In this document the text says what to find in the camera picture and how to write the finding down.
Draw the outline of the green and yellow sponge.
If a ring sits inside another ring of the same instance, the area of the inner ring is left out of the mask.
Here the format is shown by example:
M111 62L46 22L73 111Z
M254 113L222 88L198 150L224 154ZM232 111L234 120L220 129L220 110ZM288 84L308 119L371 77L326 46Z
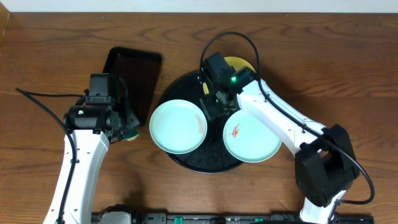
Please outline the green and yellow sponge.
M123 140L124 141L133 141L135 140L135 138L137 138L139 135L139 131L136 127L132 128L132 129L126 129L123 132Z

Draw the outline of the yellow plate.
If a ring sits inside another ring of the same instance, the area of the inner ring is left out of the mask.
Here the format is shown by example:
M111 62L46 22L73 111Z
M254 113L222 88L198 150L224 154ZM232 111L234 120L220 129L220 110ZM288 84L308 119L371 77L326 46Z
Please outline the yellow plate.
M236 88L240 88L242 92L246 85L256 79L256 71L249 62L239 57L225 57L225 60L236 70L231 78L230 86L234 85Z

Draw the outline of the light green plate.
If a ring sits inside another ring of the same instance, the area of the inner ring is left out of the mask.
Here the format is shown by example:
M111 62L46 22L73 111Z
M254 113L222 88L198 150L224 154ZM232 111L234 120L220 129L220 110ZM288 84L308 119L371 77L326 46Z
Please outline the light green plate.
M206 138L208 122L199 107L187 100L170 100L158 106L150 117L149 131L163 151L186 154Z
M250 163L271 158L282 144L265 125L243 110L228 118L223 128L223 142L233 157Z

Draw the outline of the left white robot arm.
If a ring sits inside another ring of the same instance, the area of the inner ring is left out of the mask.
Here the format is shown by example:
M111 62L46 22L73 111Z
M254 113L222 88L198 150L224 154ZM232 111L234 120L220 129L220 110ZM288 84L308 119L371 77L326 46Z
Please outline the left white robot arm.
M113 142L138 135L139 121L130 102L105 103L88 96L64 116L62 168L45 223L91 223L93 201L103 159Z

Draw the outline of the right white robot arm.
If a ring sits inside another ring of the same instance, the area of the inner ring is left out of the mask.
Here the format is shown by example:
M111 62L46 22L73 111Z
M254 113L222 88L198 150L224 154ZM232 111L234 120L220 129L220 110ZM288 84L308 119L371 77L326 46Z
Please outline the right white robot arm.
M300 219L331 223L336 206L361 172L347 131L308 119L248 67L203 65L200 79L223 111L236 108L249 114L294 155L296 184L305 196Z

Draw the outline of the dark rectangular water tray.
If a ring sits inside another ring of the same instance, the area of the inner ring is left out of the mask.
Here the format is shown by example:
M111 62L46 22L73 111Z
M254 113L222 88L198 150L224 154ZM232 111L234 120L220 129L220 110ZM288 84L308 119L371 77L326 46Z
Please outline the dark rectangular water tray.
M103 72L124 80L140 126L147 122L161 66L161 54L125 47L113 47L106 59Z

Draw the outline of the round black tray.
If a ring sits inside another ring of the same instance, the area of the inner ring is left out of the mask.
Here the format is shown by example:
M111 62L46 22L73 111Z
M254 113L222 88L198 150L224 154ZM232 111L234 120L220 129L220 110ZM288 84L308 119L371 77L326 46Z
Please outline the round black tray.
M165 89L158 104L170 100L187 100L200 107L200 98L204 93L198 75L199 71L193 71L176 79ZM226 172L240 166L243 161L232 156L223 141L223 129L230 116L227 114L209 121L206 138L194 151L167 155L187 169L207 174Z

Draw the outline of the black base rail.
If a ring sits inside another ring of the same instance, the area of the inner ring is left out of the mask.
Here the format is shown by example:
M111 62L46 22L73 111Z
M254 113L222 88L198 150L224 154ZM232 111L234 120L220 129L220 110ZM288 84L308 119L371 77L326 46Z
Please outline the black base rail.
M303 223L298 215L187 215L166 213L108 212L91 215L92 223L132 224L252 224L252 223Z

